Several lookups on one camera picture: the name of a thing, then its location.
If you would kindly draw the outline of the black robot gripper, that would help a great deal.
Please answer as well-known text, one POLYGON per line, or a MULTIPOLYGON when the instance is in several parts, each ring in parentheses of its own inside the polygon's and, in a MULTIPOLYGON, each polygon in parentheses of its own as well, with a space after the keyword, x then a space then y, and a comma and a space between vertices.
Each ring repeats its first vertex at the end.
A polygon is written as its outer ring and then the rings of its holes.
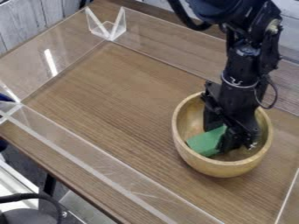
POLYGON ((258 71, 258 59, 258 48, 233 45, 228 49, 220 83, 206 81, 204 84, 202 129, 210 131, 226 126, 218 140, 221 153, 241 145, 249 146, 260 135, 254 112, 265 94, 265 75, 258 71))

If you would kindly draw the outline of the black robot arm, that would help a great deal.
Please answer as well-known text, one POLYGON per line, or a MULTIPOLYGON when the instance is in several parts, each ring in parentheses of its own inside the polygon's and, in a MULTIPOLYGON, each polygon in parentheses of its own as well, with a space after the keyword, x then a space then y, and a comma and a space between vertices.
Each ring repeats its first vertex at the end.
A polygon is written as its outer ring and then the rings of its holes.
POLYGON ((281 11, 272 0, 166 0, 188 28, 204 31, 213 25, 226 35, 226 64, 220 83, 208 81, 200 95, 204 102, 202 129, 224 127, 214 150, 224 153, 244 146, 253 148, 260 136, 256 110, 266 89, 269 73, 281 59, 278 39, 281 11))

